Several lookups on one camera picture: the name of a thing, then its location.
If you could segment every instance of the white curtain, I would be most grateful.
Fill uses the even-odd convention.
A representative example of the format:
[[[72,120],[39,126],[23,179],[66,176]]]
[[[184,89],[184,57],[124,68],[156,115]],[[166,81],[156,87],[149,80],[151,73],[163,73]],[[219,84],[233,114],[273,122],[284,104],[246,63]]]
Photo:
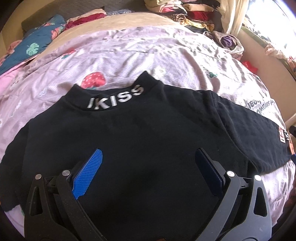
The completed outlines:
[[[248,10],[249,0],[220,0],[223,32],[237,37]]]

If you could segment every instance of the blue pillow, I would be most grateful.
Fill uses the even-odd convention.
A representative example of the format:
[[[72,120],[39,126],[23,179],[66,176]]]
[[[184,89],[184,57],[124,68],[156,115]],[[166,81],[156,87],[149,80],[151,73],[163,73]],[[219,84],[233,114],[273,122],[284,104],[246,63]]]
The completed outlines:
[[[6,57],[0,66],[0,75],[17,64],[41,53],[65,29],[61,15],[55,15],[40,27],[31,29],[30,34]]]

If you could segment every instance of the black shirt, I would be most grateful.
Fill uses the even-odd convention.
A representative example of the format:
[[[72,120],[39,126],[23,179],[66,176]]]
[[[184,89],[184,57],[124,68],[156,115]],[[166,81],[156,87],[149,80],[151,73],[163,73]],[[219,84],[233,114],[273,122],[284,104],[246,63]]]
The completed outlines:
[[[58,175],[98,148],[102,164],[78,201],[108,240],[191,240],[217,202],[194,162],[200,147],[243,177],[291,157],[274,122],[212,91],[164,85],[146,72],[125,89],[74,85],[7,147],[1,206],[24,209],[36,174]]]

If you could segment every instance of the dark blue gripper pad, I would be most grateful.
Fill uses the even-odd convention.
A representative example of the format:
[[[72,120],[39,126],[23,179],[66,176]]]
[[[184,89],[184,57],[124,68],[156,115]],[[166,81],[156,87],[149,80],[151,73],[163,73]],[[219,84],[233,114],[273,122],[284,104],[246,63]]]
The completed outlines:
[[[97,149],[74,178],[72,192],[76,200],[85,194],[102,161],[103,153],[100,149]]]

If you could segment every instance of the silver screw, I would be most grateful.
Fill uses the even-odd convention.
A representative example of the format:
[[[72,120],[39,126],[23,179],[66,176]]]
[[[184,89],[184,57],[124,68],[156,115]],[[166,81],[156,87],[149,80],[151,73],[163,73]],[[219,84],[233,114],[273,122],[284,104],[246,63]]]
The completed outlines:
[[[227,172],[227,175],[230,176],[230,177],[234,177],[235,176],[235,173],[233,171],[228,171]]]
[[[259,175],[255,175],[254,178],[255,178],[257,181],[261,181],[261,179],[262,179]]]
[[[35,176],[35,179],[36,179],[36,180],[39,180],[41,177],[42,177],[41,174],[37,174],[37,175]]]
[[[70,174],[70,171],[69,171],[69,170],[64,170],[64,171],[62,172],[62,175],[63,175],[64,177],[69,176],[69,174]]]

